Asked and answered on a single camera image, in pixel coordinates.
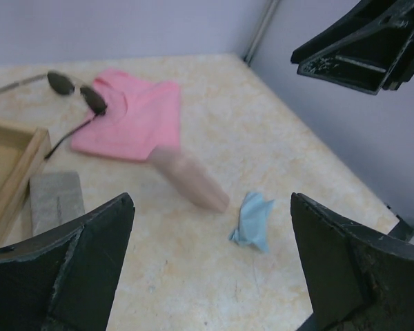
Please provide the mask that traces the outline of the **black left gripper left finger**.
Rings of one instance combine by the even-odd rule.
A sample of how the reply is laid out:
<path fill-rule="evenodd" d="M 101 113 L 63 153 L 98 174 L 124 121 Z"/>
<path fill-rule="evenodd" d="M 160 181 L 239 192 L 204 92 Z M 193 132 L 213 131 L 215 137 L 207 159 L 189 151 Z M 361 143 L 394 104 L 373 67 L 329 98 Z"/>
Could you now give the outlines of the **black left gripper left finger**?
<path fill-rule="evenodd" d="M 105 330 L 134 215 L 123 193 L 0 248 L 0 330 Z"/>

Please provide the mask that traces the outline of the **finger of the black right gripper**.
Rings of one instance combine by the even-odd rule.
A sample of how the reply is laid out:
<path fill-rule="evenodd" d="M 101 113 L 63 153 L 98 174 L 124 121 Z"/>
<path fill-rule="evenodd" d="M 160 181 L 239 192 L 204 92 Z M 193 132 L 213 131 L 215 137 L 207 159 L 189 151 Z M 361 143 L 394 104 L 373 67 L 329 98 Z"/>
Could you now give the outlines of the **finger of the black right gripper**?
<path fill-rule="evenodd" d="M 376 95 L 414 75 L 414 0 L 360 1 L 293 51 L 302 76 Z"/>

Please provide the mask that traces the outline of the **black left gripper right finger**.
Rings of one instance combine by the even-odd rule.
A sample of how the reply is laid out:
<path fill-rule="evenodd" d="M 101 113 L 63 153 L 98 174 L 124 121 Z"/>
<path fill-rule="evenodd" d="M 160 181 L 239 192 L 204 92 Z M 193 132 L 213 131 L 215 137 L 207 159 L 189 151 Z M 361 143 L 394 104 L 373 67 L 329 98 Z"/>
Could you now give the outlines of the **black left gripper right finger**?
<path fill-rule="evenodd" d="M 300 330 L 414 330 L 414 245 L 304 194 L 290 215 L 313 312 Z"/>

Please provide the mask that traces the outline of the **grey glasses case green lining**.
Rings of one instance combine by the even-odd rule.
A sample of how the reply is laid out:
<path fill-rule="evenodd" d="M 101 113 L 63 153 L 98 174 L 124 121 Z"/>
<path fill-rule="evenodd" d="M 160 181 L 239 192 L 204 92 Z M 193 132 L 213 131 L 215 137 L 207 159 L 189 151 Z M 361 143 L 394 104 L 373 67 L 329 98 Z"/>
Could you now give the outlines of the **grey glasses case green lining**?
<path fill-rule="evenodd" d="M 36 174 L 29 180 L 32 235 L 47 232 L 85 214 L 79 174 Z"/>

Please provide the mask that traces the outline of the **small light blue cloth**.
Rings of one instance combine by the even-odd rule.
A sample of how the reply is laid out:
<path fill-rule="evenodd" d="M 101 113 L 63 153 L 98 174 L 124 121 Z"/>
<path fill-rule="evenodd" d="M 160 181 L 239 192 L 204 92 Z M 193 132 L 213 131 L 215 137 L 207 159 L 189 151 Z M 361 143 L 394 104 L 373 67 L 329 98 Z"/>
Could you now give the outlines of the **small light blue cloth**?
<path fill-rule="evenodd" d="M 268 218 L 273 205 L 274 201 L 265 200 L 263 194 L 248 192 L 239 209 L 237 227 L 229 234 L 228 240 L 268 253 Z"/>

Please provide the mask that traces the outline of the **pink glasses case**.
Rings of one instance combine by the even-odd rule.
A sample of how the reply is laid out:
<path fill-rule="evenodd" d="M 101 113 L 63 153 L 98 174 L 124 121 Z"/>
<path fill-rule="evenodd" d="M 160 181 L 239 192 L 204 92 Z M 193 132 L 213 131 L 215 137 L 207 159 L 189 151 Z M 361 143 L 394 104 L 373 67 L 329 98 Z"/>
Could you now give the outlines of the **pink glasses case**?
<path fill-rule="evenodd" d="M 147 161 L 194 205 L 214 212 L 226 211 L 229 196 L 196 158 L 180 150 L 157 146 Z"/>

